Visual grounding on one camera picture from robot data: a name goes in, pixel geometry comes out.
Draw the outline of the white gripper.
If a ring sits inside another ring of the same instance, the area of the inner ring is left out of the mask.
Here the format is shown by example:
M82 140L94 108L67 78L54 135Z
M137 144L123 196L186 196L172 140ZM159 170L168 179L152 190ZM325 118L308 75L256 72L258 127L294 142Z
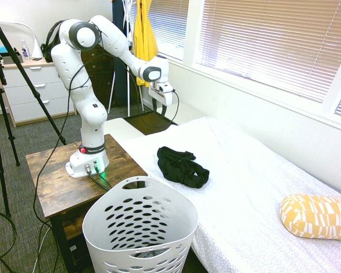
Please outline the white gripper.
M172 104L173 100L173 87L168 84L150 84L149 85L149 95L152 99L153 110L157 109L157 101L162 103L161 116L164 118L167 112L167 106Z

